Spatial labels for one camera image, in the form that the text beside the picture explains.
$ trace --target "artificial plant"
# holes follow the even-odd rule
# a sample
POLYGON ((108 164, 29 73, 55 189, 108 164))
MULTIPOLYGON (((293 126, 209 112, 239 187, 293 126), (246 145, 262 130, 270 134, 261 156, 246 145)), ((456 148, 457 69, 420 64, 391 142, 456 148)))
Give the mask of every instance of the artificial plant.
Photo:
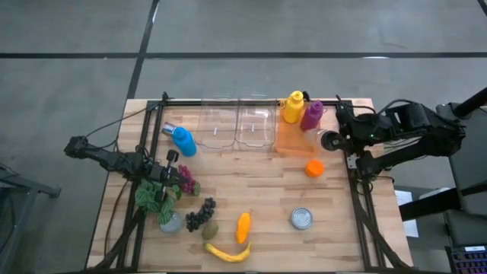
MULTIPOLYGON (((171 182, 170 179, 170 185, 172 185, 172 187, 166 186, 166 193, 164 194, 166 197, 162 201, 155 200, 156 192, 162 189, 162 183, 142 179, 135 191, 135 204, 141 207, 145 211, 145 214, 148 214, 149 212, 157 213, 160 225, 165 225, 169 222, 173 214, 176 200, 181 198, 181 188, 179 183, 174 181, 171 182)), ((198 194, 199 187, 198 191, 194 192, 194 195, 198 196, 198 194)))

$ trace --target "concrete floor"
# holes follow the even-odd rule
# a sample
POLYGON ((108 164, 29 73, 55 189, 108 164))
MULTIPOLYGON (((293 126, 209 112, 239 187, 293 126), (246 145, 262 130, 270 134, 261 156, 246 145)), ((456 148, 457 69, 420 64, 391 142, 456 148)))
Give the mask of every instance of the concrete floor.
MULTIPOLYGON (((150 5, 3 0, 0 53, 135 53, 150 5)), ((486 28, 476 0, 163 0, 148 52, 472 52, 487 48, 486 28)), ((62 188, 57 200, 37 202, 16 272, 84 266, 107 172, 62 150, 70 136, 120 117, 134 66, 134 59, 0 59, 0 162, 62 188)), ((485 71, 487 59, 145 60, 135 97, 283 97, 301 89, 371 97, 376 108, 397 98, 434 107, 484 88, 485 71)), ((108 143, 117 129, 90 142, 108 143)), ((392 175, 402 186, 453 186, 446 158, 402 164, 392 175)), ((444 258, 441 250, 412 254, 421 269, 445 269, 426 259, 444 258)))

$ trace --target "floor stripe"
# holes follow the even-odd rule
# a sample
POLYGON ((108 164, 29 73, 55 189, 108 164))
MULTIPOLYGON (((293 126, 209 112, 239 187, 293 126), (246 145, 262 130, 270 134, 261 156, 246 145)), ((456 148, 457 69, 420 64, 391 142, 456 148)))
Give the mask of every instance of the floor stripe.
POLYGON ((146 59, 446 59, 487 58, 475 53, 146 53, 146 59))
POLYGON ((159 0, 153 0, 151 10, 149 11, 149 16, 147 18, 147 24, 145 25, 145 31, 144 36, 142 37, 140 50, 138 51, 137 61, 135 62, 134 72, 132 73, 132 78, 130 79, 129 90, 126 97, 127 99, 133 99, 135 97, 138 80, 140 79, 140 74, 142 72, 142 65, 144 64, 144 54, 147 52, 147 47, 151 38, 152 27, 154 26, 158 7, 159 0))
POLYGON ((487 4, 485 3, 485 0, 477 0, 477 2, 480 5, 480 8, 484 11, 485 16, 487 16, 487 4))
POLYGON ((0 59, 135 59, 138 53, 0 53, 0 59))
POLYGON ((146 53, 148 36, 140 53, 0 53, 0 59, 449 59, 487 58, 473 53, 146 53))

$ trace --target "grapes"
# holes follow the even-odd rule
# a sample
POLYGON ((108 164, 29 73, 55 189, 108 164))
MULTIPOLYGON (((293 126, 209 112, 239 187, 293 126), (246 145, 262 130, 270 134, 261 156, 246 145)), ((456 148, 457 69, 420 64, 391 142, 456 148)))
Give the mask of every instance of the grapes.
POLYGON ((193 178, 191 178, 191 173, 188 170, 188 167, 179 165, 178 167, 178 172, 182 177, 185 177, 188 182, 187 183, 181 183, 180 188, 183 192, 188 193, 188 194, 195 194, 195 186, 198 184, 193 178))
POLYGON ((210 197, 205 199, 205 203, 201 206, 197 214, 195 212, 186 214, 186 228, 188 231, 193 232, 194 230, 198 230, 201 225, 206 223, 213 216, 213 213, 215 213, 214 207, 216 207, 216 202, 210 197))

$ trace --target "orange ball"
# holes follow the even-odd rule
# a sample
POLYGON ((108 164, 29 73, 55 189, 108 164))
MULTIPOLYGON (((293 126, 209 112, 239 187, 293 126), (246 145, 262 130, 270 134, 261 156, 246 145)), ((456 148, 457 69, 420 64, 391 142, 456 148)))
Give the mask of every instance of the orange ball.
POLYGON ((313 159, 306 164, 306 168, 304 169, 304 172, 306 172, 306 175, 309 177, 318 177, 323 172, 325 171, 325 166, 323 165, 322 162, 313 159))

